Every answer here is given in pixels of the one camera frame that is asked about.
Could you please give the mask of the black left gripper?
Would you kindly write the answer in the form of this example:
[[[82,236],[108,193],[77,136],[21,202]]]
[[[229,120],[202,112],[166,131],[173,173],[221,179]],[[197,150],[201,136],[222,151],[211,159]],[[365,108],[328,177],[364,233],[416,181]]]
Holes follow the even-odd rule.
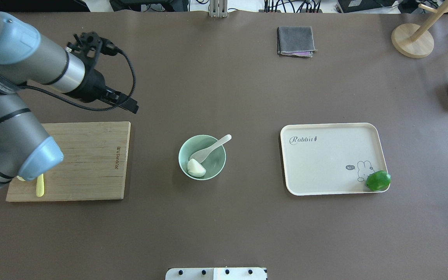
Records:
[[[100,37],[96,32],[74,34],[76,42],[67,44],[71,53],[80,59],[85,66],[85,75],[78,87],[66,96],[84,103],[96,100],[136,114],[138,102],[127,94],[107,87],[104,76],[95,69],[100,54],[115,56],[119,48],[109,39]]]

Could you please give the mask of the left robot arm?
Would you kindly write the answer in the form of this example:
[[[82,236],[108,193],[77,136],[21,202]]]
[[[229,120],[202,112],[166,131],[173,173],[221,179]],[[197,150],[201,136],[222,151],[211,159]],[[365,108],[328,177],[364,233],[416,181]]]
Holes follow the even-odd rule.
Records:
[[[138,111],[132,97],[137,80],[126,53],[93,31],[74,38],[74,43],[62,48],[32,25],[0,11],[0,189],[15,177],[36,179],[64,158],[19,91],[39,91],[95,112]],[[101,54],[121,54],[126,59],[132,74],[129,94],[106,85],[95,69]]]

